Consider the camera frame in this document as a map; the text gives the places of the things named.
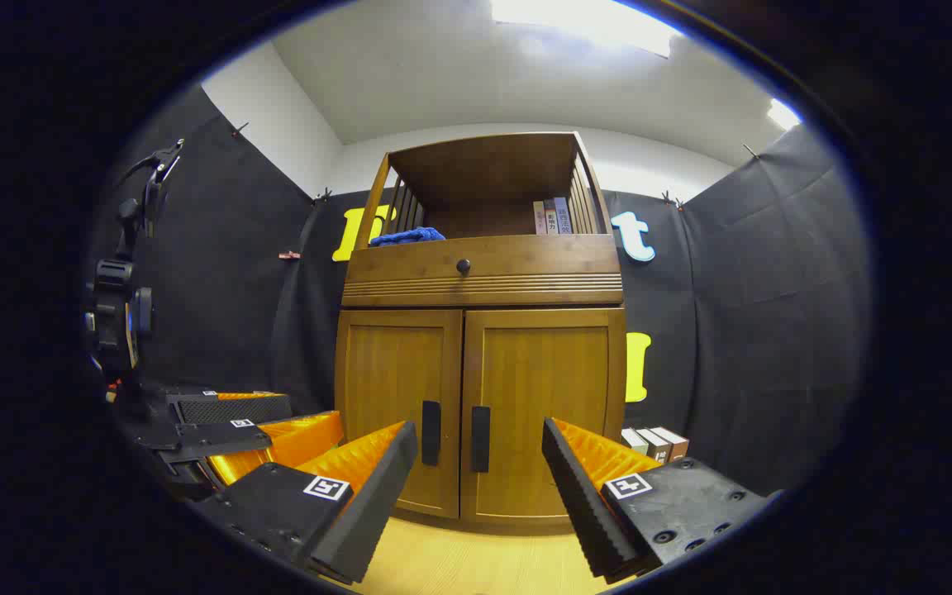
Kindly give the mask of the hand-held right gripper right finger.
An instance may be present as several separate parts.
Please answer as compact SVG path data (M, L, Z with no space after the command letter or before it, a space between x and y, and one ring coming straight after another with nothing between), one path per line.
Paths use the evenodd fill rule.
M694 457L665 464L547 417L541 452L596 577L614 584L680 564L774 504Z

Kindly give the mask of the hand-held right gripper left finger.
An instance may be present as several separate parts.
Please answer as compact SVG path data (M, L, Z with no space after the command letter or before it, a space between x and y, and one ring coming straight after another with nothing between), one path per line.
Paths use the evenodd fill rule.
M362 583L417 456L415 423L400 421L297 467L261 464L195 512L281 569Z

